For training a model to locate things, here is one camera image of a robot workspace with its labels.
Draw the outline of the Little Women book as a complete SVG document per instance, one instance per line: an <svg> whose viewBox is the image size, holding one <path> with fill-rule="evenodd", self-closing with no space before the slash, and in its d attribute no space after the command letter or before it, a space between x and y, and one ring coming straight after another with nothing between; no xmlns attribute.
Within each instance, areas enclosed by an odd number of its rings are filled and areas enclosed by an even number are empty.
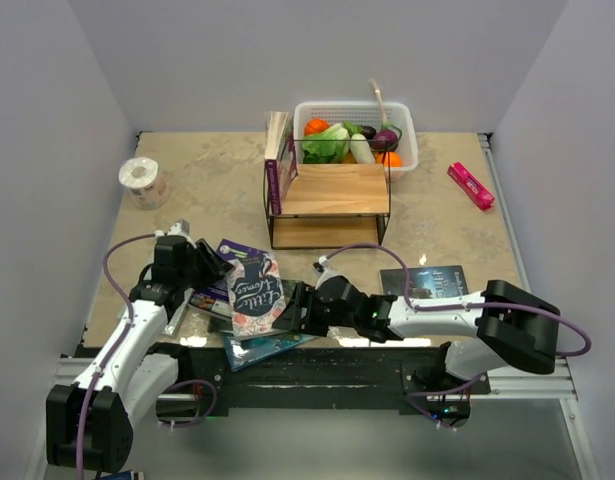
<svg viewBox="0 0 615 480"><path fill-rule="evenodd" d="M259 253L229 263L233 266L227 277L233 336L249 340L279 333L273 323L286 301L275 258Z"/></svg>

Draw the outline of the purple Treehouse paperback book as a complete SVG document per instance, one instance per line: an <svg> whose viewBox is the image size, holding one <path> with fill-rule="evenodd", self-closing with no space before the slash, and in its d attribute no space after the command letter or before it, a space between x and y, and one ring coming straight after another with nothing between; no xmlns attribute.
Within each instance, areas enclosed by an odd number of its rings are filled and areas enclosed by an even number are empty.
<svg viewBox="0 0 615 480"><path fill-rule="evenodd" d="M281 215L289 187L298 175L293 117L289 112L268 111L265 120L264 160L268 203L272 215Z"/></svg>

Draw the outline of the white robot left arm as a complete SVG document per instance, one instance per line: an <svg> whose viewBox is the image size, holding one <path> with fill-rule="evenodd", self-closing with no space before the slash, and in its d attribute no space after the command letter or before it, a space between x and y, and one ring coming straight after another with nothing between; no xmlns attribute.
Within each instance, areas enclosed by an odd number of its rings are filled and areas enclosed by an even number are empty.
<svg viewBox="0 0 615 480"><path fill-rule="evenodd" d="M155 232L153 257L137 284L120 294L125 313L89 365L68 385L55 385L45 403L49 464L117 473L131 452L134 428L166 389L187 390L194 368L179 347L159 353L156 337L190 295L233 269L205 240Z"/></svg>

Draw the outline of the pale Gatsby book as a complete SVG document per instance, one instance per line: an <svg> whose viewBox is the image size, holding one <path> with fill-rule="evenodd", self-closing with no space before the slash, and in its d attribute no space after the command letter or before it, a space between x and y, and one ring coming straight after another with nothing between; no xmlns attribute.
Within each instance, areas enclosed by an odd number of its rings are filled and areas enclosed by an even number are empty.
<svg viewBox="0 0 615 480"><path fill-rule="evenodd" d="M138 319L141 317L142 313L150 313L153 308L148 306L140 306L138 302L134 302L133 306L133 317ZM188 305L186 303L181 304L176 311L172 314L172 317L168 320L168 322L164 325L161 334L167 337L173 337L178 332L178 329L183 321L183 318L188 310ZM117 314L118 321L124 321L125 318L128 317L128 308L123 307Z"/></svg>

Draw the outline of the blue book at bottom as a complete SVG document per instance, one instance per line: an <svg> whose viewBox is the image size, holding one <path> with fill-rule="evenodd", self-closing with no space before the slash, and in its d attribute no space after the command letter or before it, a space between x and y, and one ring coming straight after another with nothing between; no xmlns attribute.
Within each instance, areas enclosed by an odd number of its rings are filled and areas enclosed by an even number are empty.
<svg viewBox="0 0 615 480"><path fill-rule="evenodd" d="M224 335L223 345L231 370L237 372L315 339L316 337L312 335L292 333L280 333L247 340L236 340L232 335Z"/></svg>

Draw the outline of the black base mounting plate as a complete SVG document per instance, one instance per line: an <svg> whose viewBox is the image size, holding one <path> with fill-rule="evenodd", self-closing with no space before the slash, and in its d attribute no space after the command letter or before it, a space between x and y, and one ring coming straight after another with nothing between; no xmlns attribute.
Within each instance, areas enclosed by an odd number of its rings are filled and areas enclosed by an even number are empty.
<svg viewBox="0 0 615 480"><path fill-rule="evenodd" d="M161 414L194 406L225 417L234 409L390 410L428 412L453 428L465 425L471 402L490 391L487 377L476 383L440 374L441 348L298 348L233 372L222 348L188 348L157 343L152 354L173 358L179 399L161 399ZM207 381L194 399L186 380Z"/></svg>

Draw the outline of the dark Wuthering Heights book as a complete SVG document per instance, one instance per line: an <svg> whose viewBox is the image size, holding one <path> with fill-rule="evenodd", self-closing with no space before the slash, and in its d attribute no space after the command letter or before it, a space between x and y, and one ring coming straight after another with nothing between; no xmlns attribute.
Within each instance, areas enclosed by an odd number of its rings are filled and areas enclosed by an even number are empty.
<svg viewBox="0 0 615 480"><path fill-rule="evenodd" d="M379 275L384 294L404 294L406 275L402 269L384 269ZM469 293L463 268L459 265L410 268L409 276L412 299L449 298Z"/></svg>

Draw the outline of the yellow pepper toy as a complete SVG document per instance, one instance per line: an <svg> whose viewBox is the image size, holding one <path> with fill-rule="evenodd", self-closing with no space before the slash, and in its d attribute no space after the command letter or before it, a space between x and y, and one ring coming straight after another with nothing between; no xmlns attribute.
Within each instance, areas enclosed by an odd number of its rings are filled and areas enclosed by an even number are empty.
<svg viewBox="0 0 615 480"><path fill-rule="evenodd" d="M341 163L342 164L357 164L357 160L354 157L354 155L351 152L349 152L341 159Z"/></svg>

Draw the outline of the large orange fruit toy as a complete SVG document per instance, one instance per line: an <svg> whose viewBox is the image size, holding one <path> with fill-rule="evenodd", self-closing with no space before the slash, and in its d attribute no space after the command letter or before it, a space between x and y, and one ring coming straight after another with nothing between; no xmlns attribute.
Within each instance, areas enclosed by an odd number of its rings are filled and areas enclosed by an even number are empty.
<svg viewBox="0 0 615 480"><path fill-rule="evenodd" d="M400 168L403 165L401 157L395 151L375 152L375 160L385 168Z"/></svg>

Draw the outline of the white radish toy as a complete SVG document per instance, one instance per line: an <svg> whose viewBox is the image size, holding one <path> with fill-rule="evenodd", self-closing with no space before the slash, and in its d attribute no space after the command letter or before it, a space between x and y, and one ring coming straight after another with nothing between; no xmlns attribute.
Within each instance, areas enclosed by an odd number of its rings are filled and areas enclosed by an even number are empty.
<svg viewBox="0 0 615 480"><path fill-rule="evenodd" d="M355 133L351 136L349 146L358 164L376 163L370 144L361 133Z"/></svg>

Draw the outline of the small orange pumpkin toy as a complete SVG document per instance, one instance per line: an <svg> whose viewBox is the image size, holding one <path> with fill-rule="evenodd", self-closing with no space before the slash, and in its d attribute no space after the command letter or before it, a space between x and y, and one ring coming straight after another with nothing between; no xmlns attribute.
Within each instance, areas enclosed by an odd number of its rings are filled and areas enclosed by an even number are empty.
<svg viewBox="0 0 615 480"><path fill-rule="evenodd" d="M322 133L330 127L329 123L321 118L313 118L309 120L304 129L303 134L305 137Z"/></svg>

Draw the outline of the purple onion toy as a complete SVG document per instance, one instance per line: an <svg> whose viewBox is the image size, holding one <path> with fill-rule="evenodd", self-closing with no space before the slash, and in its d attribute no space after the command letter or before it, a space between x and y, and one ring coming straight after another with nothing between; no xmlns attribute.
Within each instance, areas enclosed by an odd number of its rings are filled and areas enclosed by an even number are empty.
<svg viewBox="0 0 615 480"><path fill-rule="evenodd" d="M373 88L374 95L381 112L381 128L373 137L373 148L379 152L395 151L398 147L402 130L394 126L387 116L387 111L383 102L382 93L374 78L369 80Z"/></svg>

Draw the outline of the dark eggplant toy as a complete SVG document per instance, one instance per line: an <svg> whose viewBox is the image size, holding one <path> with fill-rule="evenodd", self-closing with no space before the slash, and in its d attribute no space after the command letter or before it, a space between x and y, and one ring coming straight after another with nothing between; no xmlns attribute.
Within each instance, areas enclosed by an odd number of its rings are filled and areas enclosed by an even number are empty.
<svg viewBox="0 0 615 480"><path fill-rule="evenodd" d="M372 140L375 135L377 134L377 131L375 128L368 126L368 125L362 125L360 127L360 133L367 139L367 140Z"/></svg>

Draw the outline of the pink rectangular box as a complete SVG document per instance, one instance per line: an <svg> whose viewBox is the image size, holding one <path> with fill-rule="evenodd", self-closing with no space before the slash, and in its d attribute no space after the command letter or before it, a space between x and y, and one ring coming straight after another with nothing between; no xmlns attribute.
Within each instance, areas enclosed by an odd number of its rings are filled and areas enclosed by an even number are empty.
<svg viewBox="0 0 615 480"><path fill-rule="evenodd" d="M481 211L494 206L494 195L461 162L451 164L447 174Z"/></svg>

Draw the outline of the aluminium frame rail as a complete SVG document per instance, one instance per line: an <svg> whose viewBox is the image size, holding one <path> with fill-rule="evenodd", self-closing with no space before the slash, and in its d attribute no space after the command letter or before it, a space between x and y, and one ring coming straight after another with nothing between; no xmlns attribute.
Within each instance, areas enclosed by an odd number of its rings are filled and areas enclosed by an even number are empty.
<svg viewBox="0 0 615 480"><path fill-rule="evenodd" d="M186 221L151 234L154 251L137 284L123 295L117 328L85 368L46 399L46 458L78 474L120 472L138 423L162 393L199 386L195 425L233 408L384 408L396 399L441 428L454 429L470 409L463 394L487 393L488 373L502 367L549 375L566 325L552 304L503 280L485 289L438 299L369 295L332 269L345 251L336 244L315 263L315 284L298 283L290 298L270 287L276 328L326 336L347 327L376 343L443 335L438 347L397 354L369 349L298 349L246 374L222 375L227 357L211 348L162 343L159 332L186 308L191 295L230 275L264 280L268 254L226 256L192 240Z"/></svg>

